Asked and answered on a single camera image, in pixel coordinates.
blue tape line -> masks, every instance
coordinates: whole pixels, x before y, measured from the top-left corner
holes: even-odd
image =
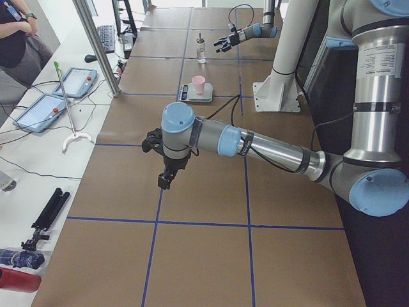
[[[237,60],[237,58],[228,58],[228,59],[224,59],[224,58],[208,58],[208,57],[206,57],[206,59],[211,59],[211,60],[222,60],[222,61],[236,61]]]
[[[218,227],[239,227],[246,228],[245,224],[219,224],[219,223],[201,223],[201,222],[176,222],[176,221],[159,221],[159,224],[167,225],[187,225],[187,226],[218,226]]]
[[[189,30],[186,28],[153,28],[153,27],[142,27],[141,31],[143,30]]]
[[[142,145],[134,144],[109,144],[109,143],[96,143],[95,146],[121,146],[121,147],[141,147]]]
[[[66,219],[73,219],[77,221],[148,223],[148,224],[153,224],[155,222],[155,221],[149,221],[145,219],[109,219],[109,218],[104,218],[104,217],[81,217],[81,216],[67,216]]]
[[[161,189],[160,194],[159,194],[158,210],[157,210],[157,213],[156,213],[155,228],[153,229],[153,237],[152,237],[151,251],[150,251],[150,254],[149,254],[148,268],[146,270],[145,286],[144,286],[144,289],[143,289],[141,307],[145,306],[146,294],[148,293],[149,277],[150,277],[150,274],[151,274],[153,251],[155,249],[156,234],[157,234],[157,230],[158,230],[158,220],[159,220],[160,207],[161,207],[161,204],[162,204],[163,194],[164,194],[164,190]]]
[[[174,96],[174,94],[140,94],[140,93],[122,93],[130,96]]]
[[[333,230],[344,231],[343,227],[310,227],[310,226],[279,226],[279,225],[251,225],[252,228],[294,229],[294,230]]]
[[[231,224],[231,223],[206,223],[206,222],[179,222],[179,221],[150,221],[145,219],[111,219],[105,217],[81,217],[67,216],[67,219],[80,221],[100,221],[100,222],[120,222],[120,223],[157,223],[169,225],[186,225],[186,226],[218,226],[218,227],[237,227],[237,228],[273,228],[273,229],[294,229],[294,230],[330,230],[344,231],[342,227],[313,227],[313,226],[283,226],[283,225],[248,225],[248,224]]]
[[[243,104],[243,82],[242,82],[242,76],[238,76],[238,82],[240,83],[240,110],[242,113],[242,116],[244,116],[244,104]]]
[[[189,31],[226,31],[230,33],[229,29],[200,29],[200,28],[189,28]]]
[[[131,56],[133,59],[183,59],[181,56]]]
[[[246,197],[246,202],[247,202],[247,227],[249,230],[251,297],[252,297],[252,305],[253,307],[256,307],[256,284],[254,282],[254,259],[253,259],[252,233],[251,233],[251,208],[250,208],[249,172],[248,172],[248,167],[247,167],[247,157],[244,157],[244,179],[245,179],[245,197]]]
[[[190,23],[192,22],[192,12],[193,8],[190,8],[190,15],[189,15],[189,28],[190,28]],[[179,89],[180,89],[180,84],[181,84],[181,77],[183,75],[183,67],[185,66],[185,57],[186,57],[186,49],[187,49],[187,40],[189,38],[189,33],[186,34],[186,41],[185,41],[185,50],[183,51],[183,59],[181,61],[181,70],[180,70],[180,76],[179,76],[179,84],[178,88],[176,89],[176,100],[178,100],[178,94],[179,94]]]

table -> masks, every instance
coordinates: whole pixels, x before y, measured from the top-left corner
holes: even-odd
[[[214,87],[210,104],[192,105],[196,114],[240,93],[237,126],[308,146],[307,106],[298,114],[254,109],[252,83],[270,73],[277,40],[212,52],[211,42],[228,34],[228,11],[147,14],[32,306],[365,306],[334,196],[323,187],[208,152],[191,158],[171,190],[156,186],[162,158],[142,153],[141,142],[193,75]],[[239,9],[236,24],[250,17]],[[199,32],[204,65],[194,53]]]

wall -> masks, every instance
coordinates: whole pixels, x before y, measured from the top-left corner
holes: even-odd
[[[38,0],[60,42],[80,20],[72,0]]]

wristwatch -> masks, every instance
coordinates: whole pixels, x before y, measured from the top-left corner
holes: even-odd
[[[26,19],[28,19],[28,17],[32,17],[34,19],[37,19],[37,16],[34,15],[34,13],[27,13],[27,14],[24,14],[24,16],[26,16]]]

computer mouse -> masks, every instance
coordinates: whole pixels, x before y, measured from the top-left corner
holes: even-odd
[[[87,55],[85,56],[85,58],[84,58],[84,61],[85,61],[86,63],[94,62],[94,61],[96,61],[96,56],[93,55],[93,54],[87,54]]]

